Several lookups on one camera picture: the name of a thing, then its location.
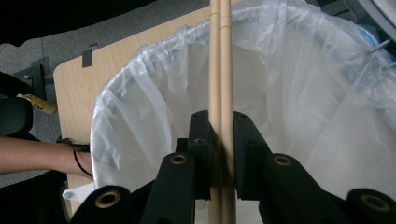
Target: wooden table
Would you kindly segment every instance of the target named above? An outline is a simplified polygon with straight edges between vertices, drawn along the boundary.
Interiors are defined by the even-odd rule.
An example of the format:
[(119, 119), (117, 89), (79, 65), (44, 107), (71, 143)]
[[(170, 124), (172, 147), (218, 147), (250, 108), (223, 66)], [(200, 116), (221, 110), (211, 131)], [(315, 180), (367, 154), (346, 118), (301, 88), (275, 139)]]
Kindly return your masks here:
[[(110, 77), (128, 63), (139, 47), (165, 39), (182, 25), (193, 26), (208, 18), (209, 7), (204, 7), (93, 51), (90, 67), (82, 67), (82, 57), (56, 67), (53, 77), (62, 138), (71, 137), (79, 143), (89, 143), (92, 109), (99, 90)], [(91, 182), (77, 175), (68, 175), (67, 178), (69, 188)], [(78, 207), (79, 203), (71, 202), (72, 214)]]

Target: clear plastic bag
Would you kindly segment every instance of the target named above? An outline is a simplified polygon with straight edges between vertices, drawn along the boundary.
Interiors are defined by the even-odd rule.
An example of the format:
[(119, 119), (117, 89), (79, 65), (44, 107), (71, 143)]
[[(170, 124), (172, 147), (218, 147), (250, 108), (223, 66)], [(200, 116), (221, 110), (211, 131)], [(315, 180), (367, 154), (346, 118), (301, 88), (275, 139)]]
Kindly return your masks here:
[[(396, 199), (396, 71), (358, 25), (298, 1), (233, 7), (234, 110), (249, 115), (273, 152), (291, 155), (327, 191), (370, 188)], [(97, 97), (96, 188), (136, 190), (208, 107), (208, 21), (142, 47)], [(205, 210), (197, 206), (197, 222)], [(260, 220), (237, 203), (238, 222)]]

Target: metal grommet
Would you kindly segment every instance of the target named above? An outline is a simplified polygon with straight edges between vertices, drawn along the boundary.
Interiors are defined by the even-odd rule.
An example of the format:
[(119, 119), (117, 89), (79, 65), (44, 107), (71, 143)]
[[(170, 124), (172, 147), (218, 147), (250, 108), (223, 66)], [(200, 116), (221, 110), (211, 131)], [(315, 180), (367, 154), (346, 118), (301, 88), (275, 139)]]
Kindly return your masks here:
[(183, 164), (186, 161), (187, 161), (187, 158), (183, 155), (176, 155), (171, 158), (171, 162), (176, 165)]
[(284, 156), (277, 156), (274, 158), (274, 162), (278, 165), (288, 166), (291, 165), (291, 160)]
[(99, 208), (108, 208), (116, 204), (120, 200), (120, 198), (120, 192), (113, 189), (97, 197), (95, 205)]
[(376, 211), (380, 211), (380, 212), (390, 211), (390, 205), (387, 202), (385, 202), (383, 199), (378, 198), (374, 195), (363, 194), (361, 195), (361, 201)]

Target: floor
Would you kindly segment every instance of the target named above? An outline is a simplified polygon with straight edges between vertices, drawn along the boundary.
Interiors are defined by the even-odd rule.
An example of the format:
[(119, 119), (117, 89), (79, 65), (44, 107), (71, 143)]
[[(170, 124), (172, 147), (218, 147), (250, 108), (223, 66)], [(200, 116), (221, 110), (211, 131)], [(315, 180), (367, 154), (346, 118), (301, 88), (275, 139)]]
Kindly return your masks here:
[[(306, 2), (321, 7), (322, 11), (330, 15), (347, 20), (352, 19), (347, 6), (342, 1), (307, 0)], [(89, 27), (28, 40), (18, 48), (12, 45), (0, 46), (0, 71), (14, 74), (44, 59), (48, 65), (44, 76), (47, 100), (56, 104), (52, 71), (59, 64), (81, 56), (92, 43), (96, 43), (98, 48), (101, 48), (208, 5), (209, 0), (183, 0), (182, 5), (179, 0), (157, 0), (147, 6)], [(54, 142), (61, 134), (58, 114), (48, 115), (35, 111), (34, 127), (30, 133), (41, 141)], [(0, 175), (0, 188), (44, 172)]]

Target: wooden dowel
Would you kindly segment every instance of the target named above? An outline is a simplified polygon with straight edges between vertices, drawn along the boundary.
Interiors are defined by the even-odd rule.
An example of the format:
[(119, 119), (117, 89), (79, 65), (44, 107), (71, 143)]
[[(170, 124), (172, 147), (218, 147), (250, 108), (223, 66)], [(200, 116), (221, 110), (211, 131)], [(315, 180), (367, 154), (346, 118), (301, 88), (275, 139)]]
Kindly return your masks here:
[(221, 86), (220, 86), (220, 4), (210, 1), (209, 33), (209, 122), (212, 127), (214, 158), (212, 163), (209, 224), (222, 223), (221, 184)]
[(223, 224), (236, 223), (233, 155), (233, 64), (231, 2), (220, 0), (221, 142)]

